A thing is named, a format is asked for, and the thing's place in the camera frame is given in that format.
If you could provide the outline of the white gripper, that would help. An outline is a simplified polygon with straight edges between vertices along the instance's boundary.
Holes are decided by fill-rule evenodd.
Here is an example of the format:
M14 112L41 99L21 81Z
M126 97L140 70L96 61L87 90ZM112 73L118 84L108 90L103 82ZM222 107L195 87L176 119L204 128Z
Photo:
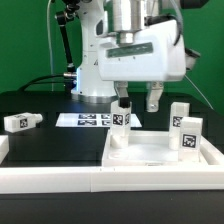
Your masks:
M115 37L101 38L98 42L98 68L101 79L116 81L115 92L121 108L130 107L128 83L147 83L146 109L159 110L164 85L159 81L179 81L186 73L183 36L175 44L177 22L151 25L134 35L134 43L118 46Z

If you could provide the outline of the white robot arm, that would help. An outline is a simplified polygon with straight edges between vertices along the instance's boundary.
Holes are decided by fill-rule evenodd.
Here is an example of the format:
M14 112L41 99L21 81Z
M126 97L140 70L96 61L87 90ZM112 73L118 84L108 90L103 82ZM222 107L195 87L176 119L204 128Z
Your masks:
M76 100L130 106L130 82L147 85L146 108L159 109L165 82L180 81L200 54L185 47L183 9L209 0L80 0L66 9L82 27L82 63L71 90Z

